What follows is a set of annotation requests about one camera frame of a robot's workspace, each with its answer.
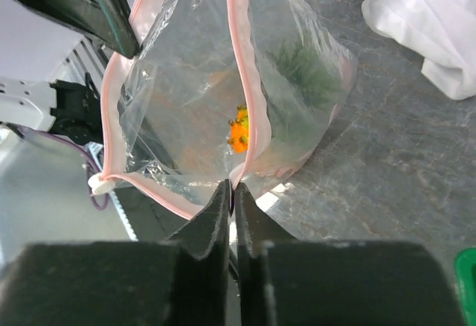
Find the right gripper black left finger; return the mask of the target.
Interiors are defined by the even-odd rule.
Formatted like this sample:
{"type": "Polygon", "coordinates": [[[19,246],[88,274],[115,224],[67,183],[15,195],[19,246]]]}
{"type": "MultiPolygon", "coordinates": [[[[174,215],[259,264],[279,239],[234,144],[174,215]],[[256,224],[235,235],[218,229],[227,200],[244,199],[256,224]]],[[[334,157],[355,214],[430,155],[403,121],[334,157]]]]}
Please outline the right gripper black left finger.
{"type": "Polygon", "coordinates": [[[1,274],[3,325],[223,325],[232,187],[168,239],[35,243],[1,274]]]}

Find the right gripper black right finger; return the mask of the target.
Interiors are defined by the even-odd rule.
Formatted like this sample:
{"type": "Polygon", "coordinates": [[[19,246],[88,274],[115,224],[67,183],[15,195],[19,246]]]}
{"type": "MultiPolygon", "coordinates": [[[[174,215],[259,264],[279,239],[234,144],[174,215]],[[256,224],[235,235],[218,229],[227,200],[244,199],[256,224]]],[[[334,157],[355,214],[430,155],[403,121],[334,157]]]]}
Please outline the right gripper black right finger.
{"type": "Polygon", "coordinates": [[[454,291],[423,246],[298,240],[234,191],[244,325],[463,325],[454,291]]]}

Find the clear zip top bag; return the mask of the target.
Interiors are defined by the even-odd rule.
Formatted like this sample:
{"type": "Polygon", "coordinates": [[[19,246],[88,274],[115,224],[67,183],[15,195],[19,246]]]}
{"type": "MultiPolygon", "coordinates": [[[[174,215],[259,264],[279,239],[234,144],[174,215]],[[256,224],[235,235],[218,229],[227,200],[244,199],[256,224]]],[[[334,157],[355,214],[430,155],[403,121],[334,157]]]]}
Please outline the clear zip top bag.
{"type": "Polygon", "coordinates": [[[256,197],[313,154],[357,62],[304,0],[135,0],[140,45],[100,89],[94,195],[137,188],[190,219],[228,180],[256,197]]]}

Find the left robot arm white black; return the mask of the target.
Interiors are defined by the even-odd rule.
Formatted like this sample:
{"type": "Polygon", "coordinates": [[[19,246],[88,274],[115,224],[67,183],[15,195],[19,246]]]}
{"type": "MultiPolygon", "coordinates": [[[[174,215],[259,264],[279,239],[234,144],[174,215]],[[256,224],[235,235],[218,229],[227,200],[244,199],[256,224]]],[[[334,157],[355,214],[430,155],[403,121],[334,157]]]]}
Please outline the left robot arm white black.
{"type": "Polygon", "coordinates": [[[1,124],[101,142],[97,50],[139,52],[129,14],[127,0],[1,0],[1,124]]]}

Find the toy pineapple orange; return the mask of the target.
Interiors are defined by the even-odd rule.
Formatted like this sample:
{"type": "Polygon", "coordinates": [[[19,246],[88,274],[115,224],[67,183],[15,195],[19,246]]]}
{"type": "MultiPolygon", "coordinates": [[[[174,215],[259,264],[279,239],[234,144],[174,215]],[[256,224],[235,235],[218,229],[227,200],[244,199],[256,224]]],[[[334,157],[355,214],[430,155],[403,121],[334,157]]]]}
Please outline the toy pineapple orange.
{"type": "MultiPolygon", "coordinates": [[[[251,134],[245,95],[231,48],[186,53],[177,60],[187,79],[182,107],[193,123],[176,158],[178,171],[212,174],[243,162],[251,134]]],[[[258,52],[257,67],[271,124],[271,140],[251,164],[266,174],[301,166],[328,126],[332,108],[344,96],[338,57],[318,50],[308,36],[272,43],[258,52]]]]}

